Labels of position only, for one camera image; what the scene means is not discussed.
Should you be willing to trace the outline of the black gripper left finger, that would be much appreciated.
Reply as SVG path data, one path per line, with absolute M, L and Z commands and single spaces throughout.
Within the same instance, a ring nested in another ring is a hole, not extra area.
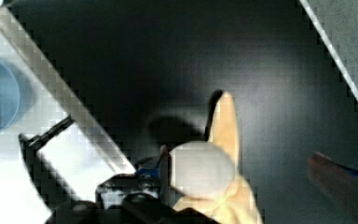
M 160 200 L 166 205 L 170 204 L 171 187 L 171 157 L 166 146 L 160 148 L 159 177 L 161 182 Z

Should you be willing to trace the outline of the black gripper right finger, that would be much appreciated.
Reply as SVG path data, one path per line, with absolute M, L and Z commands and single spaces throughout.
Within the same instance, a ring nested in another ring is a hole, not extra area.
M 332 161 L 320 152 L 308 158 L 309 179 L 358 224 L 358 169 Z

